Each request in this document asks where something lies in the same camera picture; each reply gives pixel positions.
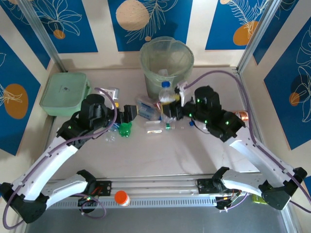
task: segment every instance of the water bottle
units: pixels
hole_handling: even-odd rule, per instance
[[[118,127],[116,125],[113,125],[108,132],[104,134],[104,140],[106,142],[115,142],[116,138],[118,136]]]
[[[159,101],[161,102],[161,119],[169,124],[174,121],[173,118],[169,118],[163,113],[163,106],[170,104],[176,100],[176,94],[173,88],[170,87],[171,84],[169,81],[162,82],[162,90],[159,93]]]

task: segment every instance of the small orange bottle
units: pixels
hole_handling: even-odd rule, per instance
[[[121,206],[128,206],[130,204],[131,199],[126,192],[120,190],[115,194],[115,201]]]

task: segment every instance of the metal pole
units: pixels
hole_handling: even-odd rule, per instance
[[[58,56],[58,52],[51,41],[50,36],[42,25],[40,18],[36,14],[31,1],[17,0],[17,3],[50,58],[52,58],[61,72],[67,72],[62,60]]]
[[[256,27],[253,36],[251,37],[246,49],[243,53],[243,56],[237,66],[238,73],[240,74],[245,69],[245,66],[249,59],[253,56],[253,53],[261,40],[263,34],[265,33],[267,27],[269,26],[276,10],[279,5],[282,3],[282,0],[270,0],[266,10],[264,11],[258,26]]]

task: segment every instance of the white wall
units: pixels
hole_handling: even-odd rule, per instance
[[[193,0],[187,45],[195,66],[236,66],[244,50],[205,50],[219,0]],[[83,0],[98,53],[60,54],[68,70],[139,68],[138,51],[118,52],[107,0]]]
[[[47,118],[46,113],[41,109],[39,106],[39,101],[41,99],[41,95],[49,73],[51,72],[52,64],[50,64],[51,67],[48,68],[48,70],[42,66],[40,61],[37,59],[35,54],[32,52],[28,44],[25,42],[23,37],[20,35],[18,30],[15,28],[1,7],[0,22],[0,35],[16,53],[20,60],[25,64],[25,66],[30,70],[30,72],[41,83],[41,88],[36,98],[17,155],[12,156],[3,150],[0,150],[0,183],[10,183],[22,175],[22,173],[30,167],[34,160],[39,157],[43,151],[48,133],[47,130],[49,129],[49,125],[51,125],[51,119]],[[0,198],[1,220],[4,207],[5,201]],[[7,218],[8,224],[11,226],[14,225],[16,219],[17,215],[11,210]],[[7,233],[8,231],[4,229],[1,221],[0,233],[2,232]]]
[[[282,126],[263,80],[310,18],[310,9],[310,0],[300,0],[259,65],[257,66],[255,60],[251,59],[242,73],[264,143],[273,153],[293,167],[303,167],[308,172],[308,175],[311,174],[311,141],[294,150],[289,149]],[[307,209],[311,209],[310,204],[301,191],[295,193],[293,200]],[[310,232],[310,214],[296,207],[295,210],[303,232]]]

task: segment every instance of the blue wallpaper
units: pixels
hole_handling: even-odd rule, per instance
[[[264,79],[291,149],[311,139],[311,18]]]
[[[16,155],[40,83],[0,36],[0,149]]]
[[[257,64],[262,60],[266,51],[274,41],[276,35],[281,30],[283,24],[287,20],[288,16],[290,16],[294,7],[298,3],[299,0],[283,0],[278,7],[274,17],[272,18],[268,28],[262,36],[259,44],[257,45],[253,56]]]
[[[192,0],[108,0],[118,51],[160,36],[186,43]]]
[[[206,50],[243,50],[269,0],[219,0]]]
[[[59,53],[98,52],[82,0],[33,0],[30,3]],[[0,4],[47,68],[50,58],[19,7],[8,0],[0,0]]]

